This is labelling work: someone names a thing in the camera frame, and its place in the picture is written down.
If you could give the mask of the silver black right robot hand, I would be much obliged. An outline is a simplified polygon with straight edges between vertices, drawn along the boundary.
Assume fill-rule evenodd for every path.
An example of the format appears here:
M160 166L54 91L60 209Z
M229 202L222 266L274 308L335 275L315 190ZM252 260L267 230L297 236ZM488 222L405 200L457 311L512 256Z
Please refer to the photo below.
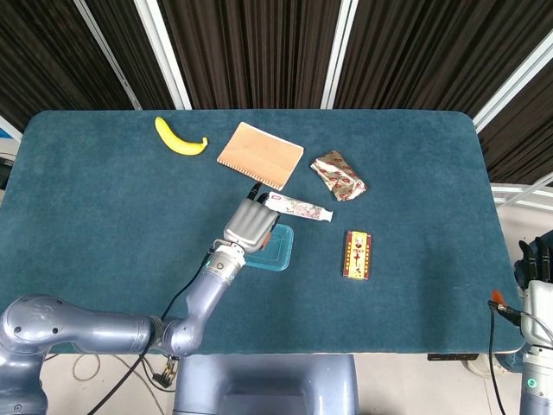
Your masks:
M494 290L488 306L519 327L528 344L552 349L552 232L530 244L520 240L518 246L523 257L514 265L514 276L523 305L516 310Z

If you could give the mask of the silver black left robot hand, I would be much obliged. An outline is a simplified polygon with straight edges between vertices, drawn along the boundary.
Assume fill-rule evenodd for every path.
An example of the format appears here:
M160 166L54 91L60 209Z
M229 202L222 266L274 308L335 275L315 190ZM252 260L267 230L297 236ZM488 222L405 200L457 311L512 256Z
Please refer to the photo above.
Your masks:
M257 195L263 184L257 182L227 222L224 240L239 245L246 253L262 249L265 240L278 221L279 213L264 203L268 193Z

